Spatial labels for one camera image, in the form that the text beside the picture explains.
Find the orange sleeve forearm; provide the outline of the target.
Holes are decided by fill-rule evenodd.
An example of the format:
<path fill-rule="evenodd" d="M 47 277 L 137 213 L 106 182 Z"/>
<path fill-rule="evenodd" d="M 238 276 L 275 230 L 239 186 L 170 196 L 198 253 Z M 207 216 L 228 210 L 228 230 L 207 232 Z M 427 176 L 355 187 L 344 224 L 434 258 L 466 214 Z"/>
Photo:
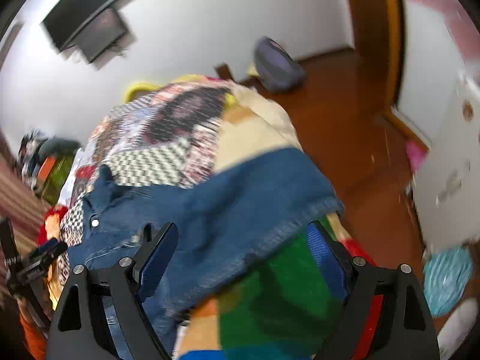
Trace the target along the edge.
<path fill-rule="evenodd" d="M 16 300 L 27 349 L 34 359 L 44 360 L 47 355 L 47 339 L 28 312 L 26 300 L 23 297 L 17 297 Z"/>

